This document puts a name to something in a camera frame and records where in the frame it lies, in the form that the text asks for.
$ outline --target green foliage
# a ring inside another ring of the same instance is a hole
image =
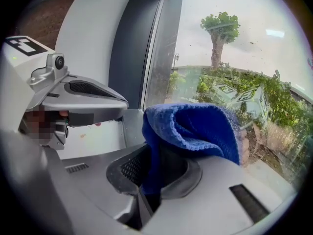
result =
[[[226,69],[229,69],[231,68],[230,64],[229,63],[223,63],[223,62],[220,62],[220,68],[226,68]]]
[[[240,110],[236,112],[236,117],[241,123],[241,125],[248,124],[253,120],[252,114],[249,112],[246,112],[246,102],[243,102],[240,106]]]
[[[211,81],[208,81],[208,79],[209,79],[208,76],[201,76],[199,78],[199,82],[197,86],[198,93],[204,94],[212,89],[212,83]]]
[[[186,80],[183,78],[183,76],[178,74],[177,71],[173,72],[173,74],[170,76],[170,82],[167,87],[167,94],[172,95],[173,92],[184,83],[186,83]]]
[[[198,95],[197,100],[199,103],[213,103],[213,99],[207,95],[204,95],[204,94]]]
[[[239,36],[237,16],[229,16],[227,12],[220,12],[218,16],[211,14],[201,19],[200,27],[211,35],[212,41],[220,39],[223,43],[232,43]]]
[[[214,80],[215,84],[227,84],[235,88],[238,93],[262,86],[268,97],[267,101],[270,106],[268,117],[272,122],[282,127],[289,126],[298,135],[313,134],[312,107],[303,101],[297,102],[292,97],[290,83],[282,83],[278,71],[271,78],[252,71],[239,72],[233,68],[226,68],[222,64],[220,68],[210,70],[202,76],[199,85],[202,82],[212,85],[212,80]]]

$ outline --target tree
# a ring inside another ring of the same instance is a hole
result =
[[[217,69],[221,62],[224,44],[232,43],[239,36],[237,16],[229,16],[227,12],[220,12],[218,16],[211,14],[201,19],[200,27],[209,32],[213,44],[212,67]]]

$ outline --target tree trunk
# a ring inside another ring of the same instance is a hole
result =
[[[217,69],[219,67],[219,64],[221,62],[222,50],[223,43],[213,43],[211,65],[214,69]]]

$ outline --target white wall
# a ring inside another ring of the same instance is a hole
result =
[[[108,84],[115,33],[129,0],[75,0],[56,42],[72,74]],[[70,128],[61,159],[83,157],[125,148],[121,123]]]
[[[115,33],[129,0],[75,0],[56,42],[72,74],[108,84]]]

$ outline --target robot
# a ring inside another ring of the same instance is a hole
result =
[[[63,54],[27,36],[5,40],[1,67],[0,162],[22,206],[52,233],[257,234],[289,206],[226,159],[160,147],[165,185],[155,207],[140,187],[150,168],[147,144],[63,161],[56,152],[69,126],[121,118],[128,108],[122,95],[69,73]],[[50,123],[43,136],[25,119],[40,110]]]

